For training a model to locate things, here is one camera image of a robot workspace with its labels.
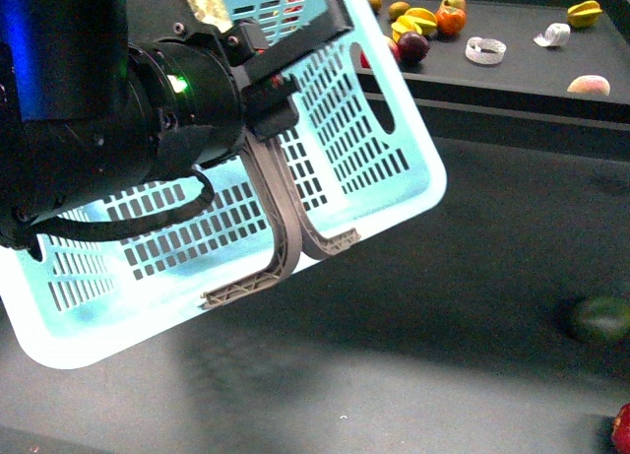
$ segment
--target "toy fruit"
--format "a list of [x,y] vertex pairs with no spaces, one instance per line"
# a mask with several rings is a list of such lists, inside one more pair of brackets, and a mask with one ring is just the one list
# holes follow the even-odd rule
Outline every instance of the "toy fruit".
[[422,33],[424,35],[429,35],[437,29],[437,19],[435,19],[435,15],[428,9],[407,9],[405,16],[412,17],[412,20],[422,28]]
[[409,9],[411,9],[410,3],[406,3],[405,1],[397,1],[392,4],[389,9],[390,21],[395,21],[397,18],[406,13]]
[[442,6],[458,8],[462,11],[466,11],[466,0],[442,0],[440,7]]
[[619,454],[630,454],[630,403],[619,410],[612,424],[610,439]]
[[415,63],[423,60],[430,48],[429,41],[417,32],[405,32],[398,40],[398,49],[404,62]]
[[396,60],[396,62],[400,62],[401,61],[401,50],[398,47],[398,44],[395,43],[392,38],[387,37],[386,35],[383,35],[383,38],[385,39],[385,42],[387,43],[387,46],[390,47],[390,52],[392,52],[392,55],[394,55],[394,60]]
[[567,22],[576,29],[592,26],[603,13],[599,3],[594,0],[576,4],[567,10]]
[[361,55],[358,57],[359,62],[361,63],[361,67],[363,68],[372,68],[370,67],[370,62],[367,61],[367,57],[365,56],[365,52],[361,52]]
[[437,30],[443,35],[455,35],[466,25],[466,11],[442,6],[435,13]]
[[569,88],[568,93],[581,93],[583,95],[610,95],[610,83],[599,75],[584,75],[576,78]]
[[378,14],[383,7],[383,0],[367,0],[367,2],[370,3],[370,7],[372,8],[372,11],[374,11],[374,14]]
[[411,16],[400,16],[393,24],[392,24],[392,38],[394,41],[398,42],[401,35],[405,32],[417,32],[419,34],[423,34],[424,31],[422,28],[414,21],[415,18]]
[[[383,35],[383,39],[385,40],[385,43],[387,43],[387,46],[390,49],[390,52],[392,52],[392,55],[394,56],[394,60],[396,60],[396,62],[400,62],[401,61],[401,51],[398,47],[398,45],[394,42],[393,39],[387,37],[386,35]],[[365,56],[365,52],[361,51],[361,55],[359,56],[359,62],[361,64],[361,67],[363,68],[372,68],[370,67],[370,62],[367,61],[367,57]]]
[[568,330],[594,346],[616,344],[630,332],[630,302],[617,296],[583,299],[569,312]]

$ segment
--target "black cable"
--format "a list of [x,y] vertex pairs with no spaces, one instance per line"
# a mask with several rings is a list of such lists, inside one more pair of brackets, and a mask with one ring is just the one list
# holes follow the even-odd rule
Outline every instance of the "black cable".
[[206,211],[215,199],[215,189],[206,175],[193,169],[191,176],[195,176],[204,186],[196,199],[179,208],[132,220],[99,223],[83,223],[55,217],[29,227],[28,232],[87,242],[107,242],[129,239],[164,227],[185,223]]

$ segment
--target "starfruit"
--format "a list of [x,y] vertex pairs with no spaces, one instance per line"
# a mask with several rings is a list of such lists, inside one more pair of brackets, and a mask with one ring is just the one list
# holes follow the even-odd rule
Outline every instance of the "starfruit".
[[413,21],[411,16],[400,16],[392,24],[392,39],[394,42],[398,42],[405,32],[417,32],[422,35],[422,28]]
[[435,15],[428,9],[407,9],[405,16],[411,16],[413,21],[422,28],[422,33],[425,35],[429,35],[437,29],[437,19],[435,19]]
[[567,22],[576,29],[592,26],[603,10],[594,0],[576,4],[567,10]]

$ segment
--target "blue light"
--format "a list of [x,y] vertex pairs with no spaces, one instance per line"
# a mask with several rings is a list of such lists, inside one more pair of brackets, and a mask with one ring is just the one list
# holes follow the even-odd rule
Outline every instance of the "blue light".
[[13,51],[18,96],[23,119],[37,119],[41,111],[36,43],[29,24],[28,0],[0,0],[0,39]]

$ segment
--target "screw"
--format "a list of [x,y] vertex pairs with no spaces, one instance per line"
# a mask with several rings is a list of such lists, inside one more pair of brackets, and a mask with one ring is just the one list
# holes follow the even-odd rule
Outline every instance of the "screw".
[[165,114],[161,122],[164,125],[164,129],[174,129],[177,126],[177,117],[172,112]]
[[27,215],[27,212],[24,211],[22,208],[15,208],[13,210],[13,215],[16,217],[16,220],[18,220],[20,223],[28,223],[29,220],[31,219],[29,215]]
[[58,194],[55,196],[55,208],[60,208],[63,203],[66,201],[66,195]]
[[102,147],[103,144],[105,143],[105,136],[103,136],[102,134],[94,134],[94,144],[97,147]]
[[230,47],[236,47],[239,44],[240,44],[240,40],[238,39],[236,35],[231,35],[230,37],[227,38],[227,45],[229,45]]
[[181,23],[175,23],[175,24],[173,24],[173,32],[175,32],[177,35],[185,35],[186,34],[186,26],[184,26]]

